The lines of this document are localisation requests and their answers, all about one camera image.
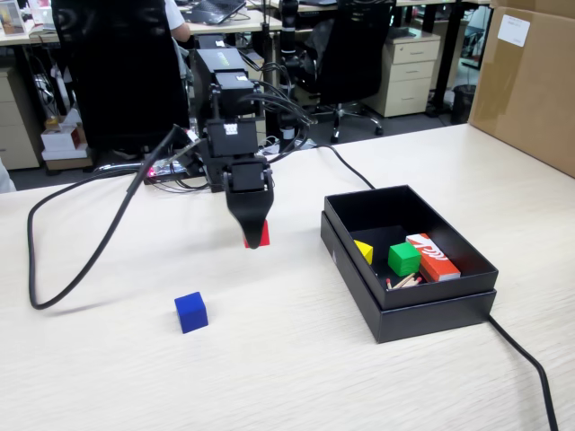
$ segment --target drawer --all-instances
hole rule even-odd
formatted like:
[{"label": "drawer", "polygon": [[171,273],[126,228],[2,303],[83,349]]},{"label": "drawer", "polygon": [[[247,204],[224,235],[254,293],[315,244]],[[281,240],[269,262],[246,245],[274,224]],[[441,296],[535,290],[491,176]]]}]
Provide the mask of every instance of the drawer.
[{"label": "drawer", "polygon": [[392,65],[389,72],[389,82],[409,81],[412,79],[430,78],[433,75],[434,61]]},{"label": "drawer", "polygon": [[3,101],[14,101],[8,78],[0,78],[0,103]]},{"label": "drawer", "polygon": [[20,111],[15,101],[0,103],[0,127],[23,124]]},{"label": "drawer", "polygon": [[6,169],[40,166],[24,125],[0,128],[0,158]]},{"label": "drawer", "polygon": [[429,97],[431,78],[390,83],[385,101],[385,116],[424,112]]},{"label": "drawer", "polygon": [[392,63],[416,63],[418,61],[434,61],[438,58],[439,40],[431,42],[398,43],[386,45],[390,49]]}]

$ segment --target orange box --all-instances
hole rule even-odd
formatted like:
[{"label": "orange box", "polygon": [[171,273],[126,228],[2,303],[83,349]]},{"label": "orange box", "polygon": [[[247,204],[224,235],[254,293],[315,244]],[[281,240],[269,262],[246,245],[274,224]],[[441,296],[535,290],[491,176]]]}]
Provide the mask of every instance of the orange box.
[{"label": "orange box", "polygon": [[421,254],[420,273],[428,281],[446,281],[460,278],[461,272],[425,234],[408,235],[409,242]]}]

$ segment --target open box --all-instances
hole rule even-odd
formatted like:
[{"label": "open box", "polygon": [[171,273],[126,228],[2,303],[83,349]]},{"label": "open box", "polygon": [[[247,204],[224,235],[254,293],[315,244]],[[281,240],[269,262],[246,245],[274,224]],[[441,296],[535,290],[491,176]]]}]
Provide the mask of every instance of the open box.
[{"label": "open box", "polygon": [[[426,233],[461,277],[389,290],[389,247]],[[322,239],[378,342],[487,321],[498,270],[409,186],[328,196]],[[354,243],[374,248],[369,265]]]}]

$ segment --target white label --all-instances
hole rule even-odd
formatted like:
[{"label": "white label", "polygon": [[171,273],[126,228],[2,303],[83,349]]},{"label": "white label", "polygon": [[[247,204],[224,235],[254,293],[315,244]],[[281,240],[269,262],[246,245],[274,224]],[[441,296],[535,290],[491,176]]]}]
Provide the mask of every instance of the white label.
[{"label": "white label", "polygon": [[517,45],[523,48],[529,33],[531,22],[523,21],[513,16],[503,15],[501,21],[500,34],[497,35],[498,39],[505,40],[506,42]]},{"label": "white label", "polygon": [[196,142],[198,140],[198,135],[196,135],[193,130],[186,130],[186,133],[191,142]]},{"label": "white label", "polygon": [[237,135],[237,124],[224,124],[226,135]]}]

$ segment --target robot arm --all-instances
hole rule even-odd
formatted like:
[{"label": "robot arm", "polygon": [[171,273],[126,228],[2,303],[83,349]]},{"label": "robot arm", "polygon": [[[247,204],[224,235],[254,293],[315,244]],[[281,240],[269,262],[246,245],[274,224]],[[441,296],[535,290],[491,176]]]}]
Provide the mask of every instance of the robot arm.
[{"label": "robot arm", "polygon": [[[247,244],[257,249],[273,203],[273,181],[267,159],[256,155],[263,107],[241,99],[260,87],[248,79],[235,48],[197,49],[194,78],[199,135],[206,138],[199,155],[208,182],[212,191],[226,193]],[[241,118],[251,114],[256,117]]]}]

